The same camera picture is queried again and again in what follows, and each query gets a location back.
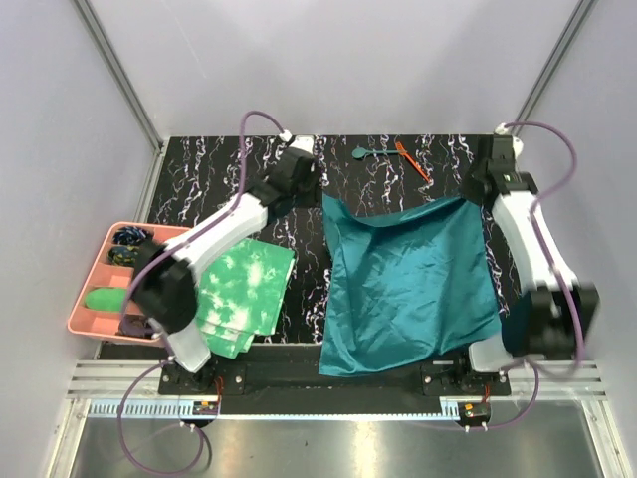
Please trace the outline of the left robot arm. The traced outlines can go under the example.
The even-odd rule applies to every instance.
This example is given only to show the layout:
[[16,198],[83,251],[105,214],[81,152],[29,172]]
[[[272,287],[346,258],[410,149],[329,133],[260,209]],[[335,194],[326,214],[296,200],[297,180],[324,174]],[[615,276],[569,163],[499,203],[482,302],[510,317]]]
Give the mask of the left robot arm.
[[294,137],[263,177],[197,226],[164,243],[146,240],[139,249],[127,296],[160,333],[169,355],[182,367],[180,382],[195,394],[214,384],[206,362],[211,351],[195,324],[197,286],[223,253],[296,208],[321,203],[314,139]]

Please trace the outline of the teal satin napkin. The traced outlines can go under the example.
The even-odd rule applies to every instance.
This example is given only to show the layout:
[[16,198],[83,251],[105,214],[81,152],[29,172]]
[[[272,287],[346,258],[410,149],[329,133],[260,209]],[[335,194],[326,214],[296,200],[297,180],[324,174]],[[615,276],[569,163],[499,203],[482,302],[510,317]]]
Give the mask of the teal satin napkin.
[[322,214],[331,273],[320,374],[381,372],[499,332],[479,206],[442,198],[357,217],[326,196]]

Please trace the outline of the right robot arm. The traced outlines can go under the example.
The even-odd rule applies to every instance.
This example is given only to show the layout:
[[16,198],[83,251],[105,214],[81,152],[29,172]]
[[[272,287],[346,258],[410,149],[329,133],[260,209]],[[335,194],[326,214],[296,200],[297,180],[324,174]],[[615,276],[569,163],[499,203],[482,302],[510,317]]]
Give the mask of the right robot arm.
[[585,337],[599,304],[592,285],[581,283],[566,265],[543,218],[544,198],[532,176],[519,170],[520,139],[502,125],[483,137],[461,184],[468,201],[491,213],[518,271],[522,295],[493,336],[469,347],[469,360],[452,369],[452,382],[474,394],[487,372],[503,371],[525,359],[572,359],[566,379],[584,359]]

